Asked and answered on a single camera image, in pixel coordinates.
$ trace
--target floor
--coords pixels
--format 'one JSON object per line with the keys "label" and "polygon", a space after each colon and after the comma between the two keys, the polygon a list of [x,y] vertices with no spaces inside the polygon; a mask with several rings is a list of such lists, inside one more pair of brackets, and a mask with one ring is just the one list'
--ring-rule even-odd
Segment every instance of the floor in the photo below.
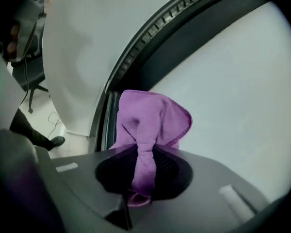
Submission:
{"label": "floor", "polygon": [[[8,65],[8,70],[12,73],[13,68],[10,64]],[[41,86],[47,88],[46,81],[43,81]],[[25,101],[19,108],[25,114],[27,120],[34,129],[49,139],[59,135],[66,139],[62,146],[49,152],[51,158],[68,157],[88,153],[88,138],[71,134],[66,131],[65,126],[60,121],[54,104],[49,97],[49,93],[36,90],[32,101],[32,114],[28,112],[28,107],[29,95],[27,95]]]}

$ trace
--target gray plastic surface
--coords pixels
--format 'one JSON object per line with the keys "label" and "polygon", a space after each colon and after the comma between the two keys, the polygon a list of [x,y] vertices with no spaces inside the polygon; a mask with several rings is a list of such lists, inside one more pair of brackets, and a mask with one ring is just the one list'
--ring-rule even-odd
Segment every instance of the gray plastic surface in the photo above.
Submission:
{"label": "gray plastic surface", "polygon": [[121,97],[120,92],[110,92],[106,108],[106,114],[103,122],[101,136],[101,150],[108,150],[116,140],[116,115],[118,112],[118,103]]}
{"label": "gray plastic surface", "polygon": [[[52,162],[56,167],[77,163],[78,168],[57,176],[65,181],[79,201],[99,215],[106,216],[112,209],[119,208],[121,196],[103,190],[95,178],[95,167],[128,147],[54,159]],[[241,223],[219,193],[220,188],[229,184],[254,211],[260,212],[267,207],[268,201],[257,189],[219,162],[184,151],[175,152],[164,146],[160,148],[185,159],[191,165],[194,177],[189,187],[173,200],[130,208],[133,232],[180,232],[183,229],[193,232],[198,229],[201,232],[223,233],[233,230]]]}
{"label": "gray plastic surface", "polygon": [[[123,229],[114,226],[113,224],[104,220],[96,211],[89,206],[91,203],[83,202],[82,194],[75,193],[75,190],[71,190],[71,185],[84,187],[84,192],[86,192],[86,184],[83,181],[78,182],[76,180],[70,180],[69,186],[63,179],[63,173],[58,173],[55,169],[55,165],[52,163],[48,152],[43,149],[36,147],[37,156],[39,160],[39,170],[41,176],[43,177],[44,183],[47,190],[56,205],[62,221],[65,226],[66,232],[69,233],[83,233],[83,232],[104,232],[104,233],[114,233],[114,232],[125,232]],[[63,159],[57,159],[55,162],[58,165],[65,163],[65,161],[75,162],[77,157],[68,157]],[[99,201],[102,198],[97,196],[95,191],[92,191],[92,200]]]}

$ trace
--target person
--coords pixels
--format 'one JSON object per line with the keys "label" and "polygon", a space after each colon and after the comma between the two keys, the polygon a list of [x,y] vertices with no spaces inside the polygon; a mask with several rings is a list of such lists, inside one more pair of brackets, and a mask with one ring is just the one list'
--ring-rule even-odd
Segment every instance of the person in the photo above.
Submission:
{"label": "person", "polygon": [[[15,23],[10,30],[9,37],[7,37],[6,42],[7,45],[3,44],[4,46],[6,46],[6,55],[3,55],[3,57],[6,58],[7,60],[16,57],[17,36],[19,30],[20,30],[19,25]],[[32,142],[32,144],[46,148],[48,151],[52,150],[55,147],[61,146],[65,142],[65,138],[62,136],[57,136],[49,140],[41,133],[36,131],[31,126],[26,116],[22,113],[20,109],[17,110],[13,118],[10,130],[27,137]]]}

